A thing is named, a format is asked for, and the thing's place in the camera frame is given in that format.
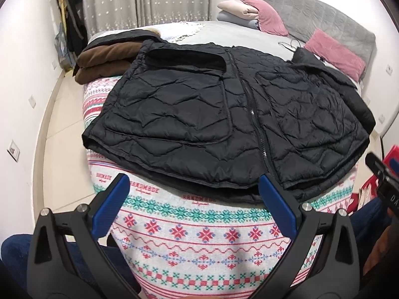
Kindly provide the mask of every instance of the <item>jacket zipper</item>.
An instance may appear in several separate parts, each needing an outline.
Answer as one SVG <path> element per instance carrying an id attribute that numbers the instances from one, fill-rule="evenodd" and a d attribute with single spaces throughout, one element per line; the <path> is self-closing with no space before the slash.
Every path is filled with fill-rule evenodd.
<path id="1" fill-rule="evenodd" d="M 266 137 L 260 127 L 258 116 L 256 115 L 256 113 L 257 113 L 256 106 L 255 106 L 255 101 L 253 99 L 252 92 L 251 92 L 248 84 L 241 79 L 240 74 L 238 73 L 238 70 L 237 70 L 236 62 L 234 61 L 232 55 L 230 54 L 229 51 L 227 51 L 227 54 L 229 55 L 229 59 L 232 62 L 234 74 L 240 80 L 241 85 L 244 87 L 245 94 L 247 95 L 247 101 L 248 101 L 248 105 L 249 105 L 249 113 L 251 115 L 252 124 L 255 127 L 255 130 L 257 131 L 258 139 L 259 139 L 260 145 L 261 145 L 261 153 L 262 153 L 263 163 L 266 166 L 266 170 L 268 171 L 268 173 L 272 174 L 272 176 L 277 179 L 277 173 L 274 170 L 273 164 L 270 162 L 270 159 L 268 156 L 267 150 L 269 150 L 269 147 L 266 145 L 266 142 L 265 142 Z"/>

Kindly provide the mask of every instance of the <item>folded brown fabric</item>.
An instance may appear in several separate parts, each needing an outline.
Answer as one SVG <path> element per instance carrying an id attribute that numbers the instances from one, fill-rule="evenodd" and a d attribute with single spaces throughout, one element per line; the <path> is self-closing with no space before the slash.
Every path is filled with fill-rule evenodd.
<path id="1" fill-rule="evenodd" d="M 82 52 L 77 58 L 77 64 L 81 68 L 88 68 L 111 61 L 136 57 L 141 44 L 141 42 L 128 41 L 109 46 L 97 46 Z"/>
<path id="2" fill-rule="evenodd" d="M 100 77 L 123 75 L 131 64 L 127 60 L 117 60 L 87 68 L 80 68 L 75 75 L 75 81 L 83 85 Z"/>

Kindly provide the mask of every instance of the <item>blue jeans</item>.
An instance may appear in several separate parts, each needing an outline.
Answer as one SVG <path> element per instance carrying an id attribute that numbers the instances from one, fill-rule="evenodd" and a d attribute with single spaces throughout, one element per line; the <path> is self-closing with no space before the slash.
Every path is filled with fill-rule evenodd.
<path id="1" fill-rule="evenodd" d="M 375 198 L 350 217 L 358 246 L 361 271 L 374 244 L 392 222 L 387 210 L 382 201 Z"/>
<path id="2" fill-rule="evenodd" d="M 29 253 L 29 245 L 32 235 L 13 235 L 6 239 L 1 245 L 1 259 L 11 276 L 17 281 L 19 286 L 26 290 L 26 272 L 27 257 Z M 95 285 L 94 277 L 79 251 L 76 243 L 67 243 L 69 253 L 76 266 L 81 273 L 83 280 L 87 283 Z M 109 258 L 119 274 L 131 285 L 131 287 L 139 293 L 141 287 L 133 276 L 129 266 L 127 265 L 122 253 L 117 247 L 101 246 L 105 255 Z"/>

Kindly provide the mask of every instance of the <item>hanging clothes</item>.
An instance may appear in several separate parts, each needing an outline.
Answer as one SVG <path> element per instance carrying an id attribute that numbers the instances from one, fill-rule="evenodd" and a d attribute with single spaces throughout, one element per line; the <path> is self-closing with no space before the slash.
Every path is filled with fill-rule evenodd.
<path id="1" fill-rule="evenodd" d="M 79 56 L 87 46 L 87 31 L 81 11 L 82 0 L 57 0 L 64 25 L 68 50 Z"/>

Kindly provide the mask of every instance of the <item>beige pillow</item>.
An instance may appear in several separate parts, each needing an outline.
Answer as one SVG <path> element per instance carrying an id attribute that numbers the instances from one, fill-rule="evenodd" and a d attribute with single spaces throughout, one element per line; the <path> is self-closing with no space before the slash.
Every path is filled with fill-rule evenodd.
<path id="1" fill-rule="evenodd" d="M 224 11 L 230 12 L 237 17 L 247 20 L 258 19 L 258 10 L 253 6 L 244 4 L 241 1 L 228 0 L 220 2 L 217 7 Z"/>

